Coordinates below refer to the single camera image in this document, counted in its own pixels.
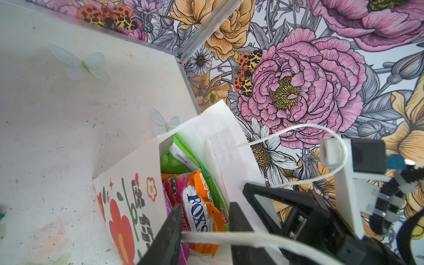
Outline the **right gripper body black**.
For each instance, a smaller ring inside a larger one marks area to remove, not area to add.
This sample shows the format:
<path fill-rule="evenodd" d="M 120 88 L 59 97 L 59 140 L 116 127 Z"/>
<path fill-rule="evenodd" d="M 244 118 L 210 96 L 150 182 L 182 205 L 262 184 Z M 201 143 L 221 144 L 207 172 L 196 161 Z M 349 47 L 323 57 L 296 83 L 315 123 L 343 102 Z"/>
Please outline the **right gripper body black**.
<path fill-rule="evenodd" d="M 284 235 L 304 243 L 344 265 L 403 265 L 405 262 L 379 241 L 358 237 L 335 208 L 320 195 L 288 200 L 291 211 Z"/>

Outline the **large orange snack bag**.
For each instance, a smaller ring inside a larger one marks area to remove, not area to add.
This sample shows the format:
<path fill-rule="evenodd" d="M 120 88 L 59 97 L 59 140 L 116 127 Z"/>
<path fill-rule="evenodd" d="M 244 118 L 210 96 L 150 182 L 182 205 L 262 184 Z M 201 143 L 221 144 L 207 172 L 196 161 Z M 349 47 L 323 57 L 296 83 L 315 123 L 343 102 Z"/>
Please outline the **large orange snack bag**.
<path fill-rule="evenodd" d="M 176 186 L 177 204 L 182 206 L 183 211 L 184 231 L 225 232 L 221 213 L 213 203 L 210 190 L 200 170 L 177 175 Z"/>

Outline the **green chips bag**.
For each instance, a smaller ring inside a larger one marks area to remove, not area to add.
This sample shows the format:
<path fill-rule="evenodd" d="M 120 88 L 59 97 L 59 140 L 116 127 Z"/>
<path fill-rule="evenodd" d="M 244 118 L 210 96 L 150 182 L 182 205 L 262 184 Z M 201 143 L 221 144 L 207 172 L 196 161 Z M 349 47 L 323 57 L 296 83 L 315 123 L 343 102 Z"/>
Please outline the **green chips bag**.
<path fill-rule="evenodd" d="M 174 134 L 172 141 L 160 157 L 161 173 L 183 174 L 201 171 L 210 190 L 213 203 L 223 218 L 225 231 L 229 231 L 228 210 L 224 198 L 211 174 L 196 157 L 189 145 L 179 134 Z"/>

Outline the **white floral paper bag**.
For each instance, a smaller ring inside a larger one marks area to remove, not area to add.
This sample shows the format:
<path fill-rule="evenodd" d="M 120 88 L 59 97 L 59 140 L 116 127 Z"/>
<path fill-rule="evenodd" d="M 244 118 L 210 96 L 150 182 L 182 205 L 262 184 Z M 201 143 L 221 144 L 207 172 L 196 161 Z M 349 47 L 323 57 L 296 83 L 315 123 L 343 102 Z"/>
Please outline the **white floral paper bag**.
<path fill-rule="evenodd" d="M 159 233 L 167 218 L 160 156 L 174 134 L 179 134 L 211 174 L 226 206 L 236 202 L 253 227 L 257 247 L 265 247 L 278 264 L 287 260 L 277 250 L 293 250 L 320 265 L 336 260 L 290 239 L 268 235 L 264 224 L 242 193 L 246 183 L 264 185 L 254 154 L 247 146 L 242 127 L 225 102 L 219 101 L 199 116 L 147 142 L 93 181 L 106 226 L 125 265 L 138 263 Z M 192 251 L 190 265 L 232 264 L 231 234 L 213 235 L 194 232 L 200 242 L 219 242 L 215 255 Z"/>

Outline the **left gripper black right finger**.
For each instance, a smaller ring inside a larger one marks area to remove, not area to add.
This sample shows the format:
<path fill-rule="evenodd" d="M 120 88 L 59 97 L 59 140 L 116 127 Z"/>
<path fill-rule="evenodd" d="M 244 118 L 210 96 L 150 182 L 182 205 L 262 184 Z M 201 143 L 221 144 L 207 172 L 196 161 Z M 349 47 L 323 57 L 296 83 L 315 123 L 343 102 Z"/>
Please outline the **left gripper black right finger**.
<path fill-rule="evenodd" d="M 254 231 L 241 207 L 230 203 L 231 254 L 234 265 L 274 265 L 275 262 L 263 247 L 255 246 Z"/>

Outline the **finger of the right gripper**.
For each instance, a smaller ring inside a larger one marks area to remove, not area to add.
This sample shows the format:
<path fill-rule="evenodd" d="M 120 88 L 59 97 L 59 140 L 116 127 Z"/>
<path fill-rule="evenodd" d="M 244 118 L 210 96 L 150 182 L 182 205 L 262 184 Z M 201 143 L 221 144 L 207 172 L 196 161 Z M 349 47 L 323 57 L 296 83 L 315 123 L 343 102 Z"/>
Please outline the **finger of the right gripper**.
<path fill-rule="evenodd" d="M 289 238 L 316 238 L 328 223 L 325 201 L 307 192 L 245 184 L 243 195 L 268 232 Z"/>

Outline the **magenta snack bag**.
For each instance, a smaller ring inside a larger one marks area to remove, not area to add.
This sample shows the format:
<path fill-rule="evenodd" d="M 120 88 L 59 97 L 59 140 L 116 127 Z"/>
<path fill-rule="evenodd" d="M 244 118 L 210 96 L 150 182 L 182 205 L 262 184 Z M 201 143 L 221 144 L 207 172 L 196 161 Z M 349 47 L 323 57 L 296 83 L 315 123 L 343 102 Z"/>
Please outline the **magenta snack bag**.
<path fill-rule="evenodd" d="M 178 203 L 178 189 L 176 186 L 176 175 L 169 173 L 162 173 L 162 184 L 164 193 L 166 193 L 167 213 L 171 211 L 171 207 Z M 180 247 L 180 265 L 186 265 L 190 256 L 190 249 L 187 243 L 181 243 Z"/>

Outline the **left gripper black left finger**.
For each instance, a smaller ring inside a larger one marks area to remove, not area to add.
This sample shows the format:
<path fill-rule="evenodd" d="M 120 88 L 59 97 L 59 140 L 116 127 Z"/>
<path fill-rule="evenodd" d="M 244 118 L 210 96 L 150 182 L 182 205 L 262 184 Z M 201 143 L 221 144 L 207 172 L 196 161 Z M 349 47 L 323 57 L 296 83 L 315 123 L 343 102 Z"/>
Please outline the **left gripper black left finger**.
<path fill-rule="evenodd" d="M 138 265 L 178 265 L 180 263 L 183 211 L 176 204 Z"/>

